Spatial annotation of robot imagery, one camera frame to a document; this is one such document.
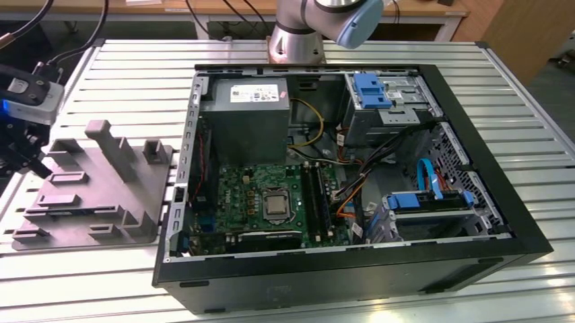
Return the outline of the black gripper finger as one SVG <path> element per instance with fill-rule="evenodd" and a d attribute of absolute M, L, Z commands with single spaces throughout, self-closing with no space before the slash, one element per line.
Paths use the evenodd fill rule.
<path fill-rule="evenodd" d="M 42 163 L 42 156 L 33 155 L 29 158 L 26 168 L 32 171 L 41 179 L 46 179 L 50 175 L 50 169 Z"/>

